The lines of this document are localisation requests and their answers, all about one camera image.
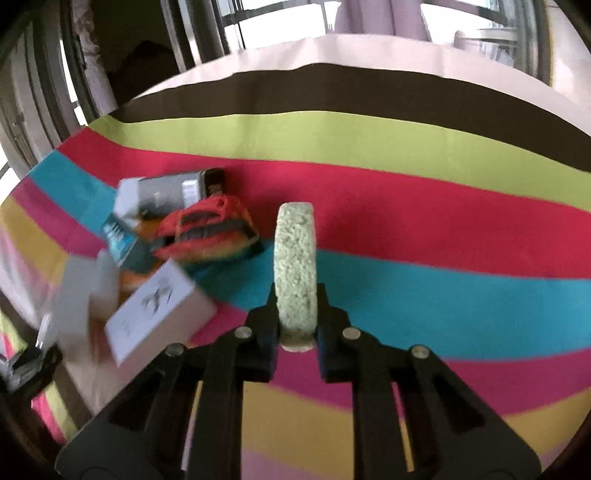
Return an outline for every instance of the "metal screw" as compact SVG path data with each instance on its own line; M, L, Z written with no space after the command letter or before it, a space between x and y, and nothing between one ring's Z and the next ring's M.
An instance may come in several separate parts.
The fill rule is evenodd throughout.
M184 345L182 343L171 343L164 352L168 356L180 356L184 352Z
M236 335L236 338L239 338L240 340L246 340L247 338L251 337L252 330L245 326L238 327L236 330L234 330L234 335Z
M343 336L347 340L357 340L361 336L361 332L355 327L347 327L343 330Z
M415 345L410 351L414 358L419 358L421 360L425 360L431 353L431 350L424 345Z

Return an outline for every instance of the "dark brown stripe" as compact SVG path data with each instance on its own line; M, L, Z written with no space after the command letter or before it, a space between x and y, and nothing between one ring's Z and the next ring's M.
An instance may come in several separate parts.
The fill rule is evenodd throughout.
M37 330L25 322L1 291L0 310L10 320L14 329L25 343L27 345L35 345L37 341ZM57 391L60 393L70 417L72 417L78 428L83 427L92 418L92 415L78 393L78 389L74 385L63 363L57 367L53 380L56 383Z
M424 73L332 64L243 72L141 97L112 116L134 123L311 110L439 125L591 171L591 137L557 115L496 90Z

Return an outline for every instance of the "red bag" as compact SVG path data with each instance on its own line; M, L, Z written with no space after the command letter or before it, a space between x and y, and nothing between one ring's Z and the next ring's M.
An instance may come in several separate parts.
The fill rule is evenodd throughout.
M152 249L161 260L203 262L234 257L259 241L248 211L232 195L214 195L164 218Z

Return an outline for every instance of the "white stripe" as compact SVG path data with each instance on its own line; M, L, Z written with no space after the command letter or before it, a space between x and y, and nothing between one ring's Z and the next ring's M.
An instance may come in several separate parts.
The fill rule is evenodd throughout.
M294 70L312 63L403 70L463 80L537 105L591 135L591 115L586 110L519 70L457 48L387 35L331 34L243 50L172 77L140 96L181 85L220 80L237 72Z

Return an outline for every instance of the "teal stripe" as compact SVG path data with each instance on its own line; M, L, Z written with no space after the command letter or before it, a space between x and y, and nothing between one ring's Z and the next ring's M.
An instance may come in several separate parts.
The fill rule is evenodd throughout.
M328 251L317 256L332 305L388 345L424 343L446 359L518 359L591 346L591 281L462 273ZM197 277L243 310L266 302L272 245Z
M113 210L115 189L74 165L58 151L48 155L29 176L68 215L93 234L100 235L100 227Z

